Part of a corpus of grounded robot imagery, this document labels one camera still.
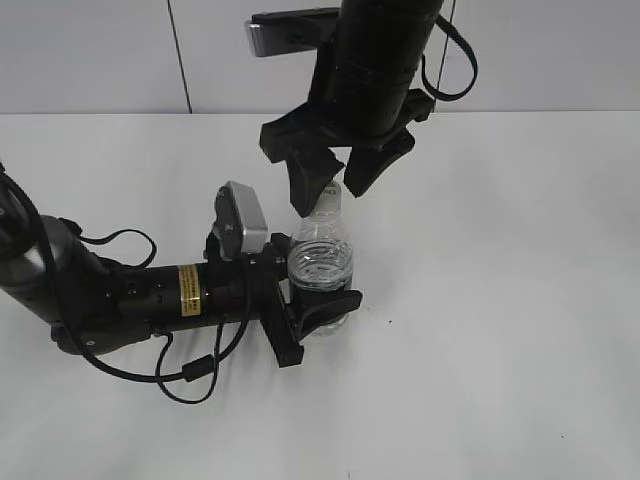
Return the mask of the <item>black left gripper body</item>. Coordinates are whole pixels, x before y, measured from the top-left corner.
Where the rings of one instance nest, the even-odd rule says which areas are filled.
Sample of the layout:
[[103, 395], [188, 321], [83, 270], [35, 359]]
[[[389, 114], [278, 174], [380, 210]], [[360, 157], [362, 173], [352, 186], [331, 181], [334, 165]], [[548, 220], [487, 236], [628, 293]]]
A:
[[304, 347], [296, 339], [293, 315], [280, 282], [287, 279], [287, 262], [277, 264], [269, 241], [258, 254], [242, 256], [252, 316], [257, 318], [280, 368], [300, 365]]

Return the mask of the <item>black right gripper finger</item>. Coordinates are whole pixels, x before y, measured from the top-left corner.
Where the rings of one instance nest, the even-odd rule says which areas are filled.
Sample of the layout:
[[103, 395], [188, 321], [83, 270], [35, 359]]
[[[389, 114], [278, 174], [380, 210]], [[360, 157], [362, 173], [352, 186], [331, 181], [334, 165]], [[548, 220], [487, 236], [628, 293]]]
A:
[[293, 148], [286, 158], [290, 203], [300, 217], [308, 217], [325, 187], [344, 168], [328, 148]]
[[407, 129], [379, 147], [353, 147], [344, 173], [344, 184], [359, 198], [394, 162], [410, 153], [415, 139]]

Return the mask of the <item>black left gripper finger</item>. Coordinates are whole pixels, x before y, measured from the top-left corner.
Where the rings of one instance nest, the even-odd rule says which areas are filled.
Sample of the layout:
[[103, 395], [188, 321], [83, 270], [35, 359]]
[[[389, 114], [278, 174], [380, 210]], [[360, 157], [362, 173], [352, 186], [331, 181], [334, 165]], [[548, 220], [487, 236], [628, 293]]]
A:
[[288, 256], [295, 245], [295, 239], [284, 233], [272, 233], [270, 244], [274, 252], [277, 264], [285, 264]]
[[332, 291], [295, 288], [291, 306], [296, 339], [333, 333], [351, 312], [359, 309], [362, 298], [360, 291], [345, 288]]

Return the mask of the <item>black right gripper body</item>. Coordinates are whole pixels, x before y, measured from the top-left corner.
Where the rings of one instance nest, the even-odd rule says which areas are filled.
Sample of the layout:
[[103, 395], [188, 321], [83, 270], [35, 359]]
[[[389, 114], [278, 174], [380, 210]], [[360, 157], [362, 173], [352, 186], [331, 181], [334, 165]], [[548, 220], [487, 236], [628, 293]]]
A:
[[272, 163], [283, 161], [290, 146], [367, 148], [393, 157], [411, 152], [414, 137], [407, 125], [426, 121], [431, 113], [431, 97], [420, 89], [410, 89], [391, 129], [380, 135], [358, 133], [326, 119], [309, 103], [261, 127], [259, 146]]

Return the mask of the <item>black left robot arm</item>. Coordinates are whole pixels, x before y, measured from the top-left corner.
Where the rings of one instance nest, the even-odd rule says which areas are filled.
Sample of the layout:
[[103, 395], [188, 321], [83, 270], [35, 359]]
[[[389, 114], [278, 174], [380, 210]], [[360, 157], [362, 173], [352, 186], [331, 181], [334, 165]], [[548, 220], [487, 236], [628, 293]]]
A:
[[45, 321], [58, 348], [88, 360], [155, 335], [258, 321], [282, 367], [298, 365], [303, 339], [359, 308], [347, 286], [281, 289], [291, 241], [269, 233], [254, 190], [228, 182], [214, 202], [204, 259], [127, 265], [93, 252], [74, 222], [39, 213], [1, 179], [1, 288]]

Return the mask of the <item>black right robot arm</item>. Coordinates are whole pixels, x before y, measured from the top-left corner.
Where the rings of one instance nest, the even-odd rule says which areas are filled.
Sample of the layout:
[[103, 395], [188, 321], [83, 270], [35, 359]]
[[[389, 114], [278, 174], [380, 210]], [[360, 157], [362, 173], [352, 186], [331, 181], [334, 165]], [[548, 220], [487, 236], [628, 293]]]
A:
[[317, 50], [305, 103], [261, 128], [271, 163], [287, 166], [290, 203], [301, 217], [338, 173], [362, 196], [415, 146], [407, 126], [433, 100], [411, 83], [439, 17], [439, 1], [345, 1]]

